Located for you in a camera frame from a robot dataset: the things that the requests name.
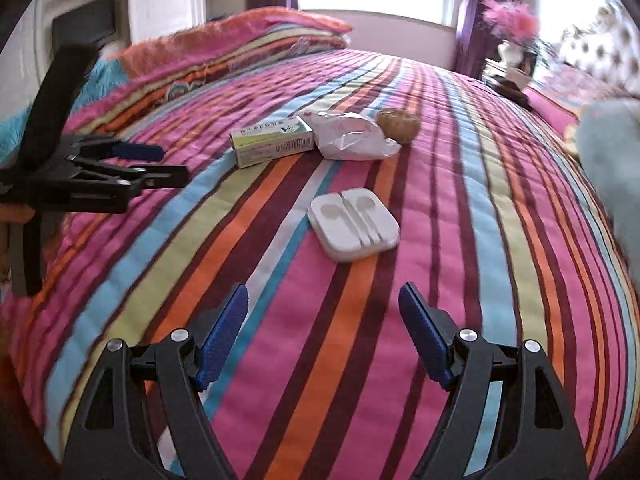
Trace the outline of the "folded colourful quilt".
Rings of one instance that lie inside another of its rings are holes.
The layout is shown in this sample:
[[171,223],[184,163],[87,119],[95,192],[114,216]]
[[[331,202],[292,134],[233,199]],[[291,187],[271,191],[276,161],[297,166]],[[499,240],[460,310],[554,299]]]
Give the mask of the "folded colourful quilt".
[[34,98],[1,123],[1,166],[22,153],[42,162],[64,134],[116,134],[208,84],[277,67],[288,75],[354,66],[349,23],[267,6],[102,58],[94,44],[62,47]]

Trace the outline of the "green white medicine box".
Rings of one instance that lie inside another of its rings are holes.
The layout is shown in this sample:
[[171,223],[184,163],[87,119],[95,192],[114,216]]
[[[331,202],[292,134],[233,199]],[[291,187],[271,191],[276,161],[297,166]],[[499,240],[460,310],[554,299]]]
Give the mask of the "green white medicine box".
[[294,116],[230,132],[236,166],[241,169],[314,149],[314,132]]

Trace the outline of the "striped colourful bedspread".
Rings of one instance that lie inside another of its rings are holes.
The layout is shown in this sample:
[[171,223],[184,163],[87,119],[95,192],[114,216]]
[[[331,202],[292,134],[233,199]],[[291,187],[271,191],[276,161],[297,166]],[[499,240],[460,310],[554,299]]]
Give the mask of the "striped colourful bedspread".
[[[189,185],[147,192],[124,214],[74,214],[40,294],[1,306],[17,396],[54,455],[107,341],[157,342],[243,283],[247,321],[204,396],[236,473],[406,478],[446,399],[401,322],[407,282],[490,341],[540,342],[590,474],[620,452],[639,419],[639,303],[582,168],[545,122],[481,82],[355,52],[340,74],[271,67],[208,84],[120,135],[160,144]],[[234,129],[386,106],[421,119],[390,159],[312,151],[236,166]],[[349,188],[398,221],[394,249],[326,255],[307,209]]]

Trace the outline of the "white plastic bag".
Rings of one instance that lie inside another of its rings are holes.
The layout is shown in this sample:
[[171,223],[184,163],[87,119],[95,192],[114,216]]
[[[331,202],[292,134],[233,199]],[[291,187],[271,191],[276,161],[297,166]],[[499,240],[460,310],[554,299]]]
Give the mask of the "white plastic bag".
[[310,112],[300,118],[311,128],[314,145],[325,159],[381,160],[394,157],[401,146],[372,119],[357,113]]

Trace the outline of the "white earphone case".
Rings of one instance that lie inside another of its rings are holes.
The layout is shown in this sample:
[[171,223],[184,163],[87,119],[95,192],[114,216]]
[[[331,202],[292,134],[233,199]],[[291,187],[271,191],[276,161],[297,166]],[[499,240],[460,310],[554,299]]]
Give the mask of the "white earphone case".
[[400,240],[398,221],[367,188],[317,196],[307,218],[326,255],[338,263],[387,252]]

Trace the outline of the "small brown plush toy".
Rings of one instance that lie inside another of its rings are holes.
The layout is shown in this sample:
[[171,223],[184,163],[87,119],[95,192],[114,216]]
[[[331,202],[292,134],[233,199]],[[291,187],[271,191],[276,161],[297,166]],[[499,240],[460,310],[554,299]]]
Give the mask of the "small brown plush toy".
[[375,122],[386,138],[401,145],[410,144],[421,129],[421,119],[416,114],[399,108],[383,108],[376,114]]

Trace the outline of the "long teal body pillow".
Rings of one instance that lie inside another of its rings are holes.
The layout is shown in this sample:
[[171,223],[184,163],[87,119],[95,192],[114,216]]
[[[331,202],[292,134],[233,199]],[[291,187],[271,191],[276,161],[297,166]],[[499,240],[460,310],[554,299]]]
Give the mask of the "long teal body pillow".
[[593,102],[582,112],[575,141],[582,168],[596,190],[639,284],[639,101]]

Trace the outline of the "tufted pink headboard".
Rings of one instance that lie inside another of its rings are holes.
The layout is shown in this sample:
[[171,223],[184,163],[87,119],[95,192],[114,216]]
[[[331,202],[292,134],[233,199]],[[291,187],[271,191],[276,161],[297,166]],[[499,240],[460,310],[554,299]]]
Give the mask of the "tufted pink headboard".
[[616,0],[600,6],[596,20],[582,30],[567,29],[561,62],[630,93],[639,93],[639,29]]

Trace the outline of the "pink flower vase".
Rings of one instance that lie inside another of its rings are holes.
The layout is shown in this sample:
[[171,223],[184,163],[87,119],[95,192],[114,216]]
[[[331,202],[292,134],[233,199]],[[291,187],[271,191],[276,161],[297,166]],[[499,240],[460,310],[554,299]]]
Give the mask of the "pink flower vase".
[[491,35],[498,39],[498,61],[486,58],[482,73],[484,80],[505,80],[518,91],[524,90],[532,76],[533,54],[538,40],[539,21],[520,0],[482,0],[483,20]]

